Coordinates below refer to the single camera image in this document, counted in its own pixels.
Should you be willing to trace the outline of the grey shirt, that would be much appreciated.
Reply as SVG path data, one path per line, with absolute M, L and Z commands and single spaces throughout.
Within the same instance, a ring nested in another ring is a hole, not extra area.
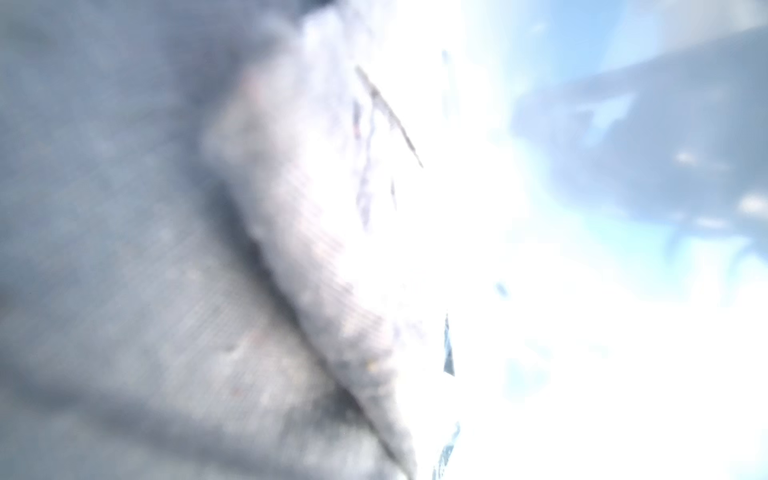
M 426 479 L 397 1 L 1 5 L 1 475 Z

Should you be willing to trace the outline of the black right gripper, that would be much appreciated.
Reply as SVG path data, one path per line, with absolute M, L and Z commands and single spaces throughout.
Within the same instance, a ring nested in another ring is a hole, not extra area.
M 749 29 L 521 95 L 515 134 L 568 198 L 767 248 L 767 33 Z

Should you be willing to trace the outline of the clear plastic vacuum bag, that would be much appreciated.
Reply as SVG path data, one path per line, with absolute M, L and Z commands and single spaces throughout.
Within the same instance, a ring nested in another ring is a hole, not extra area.
M 763 479 L 767 248 L 568 198 L 515 134 L 541 87 L 749 29 L 763 1 L 337 1 L 424 166 L 462 404 L 449 479 Z

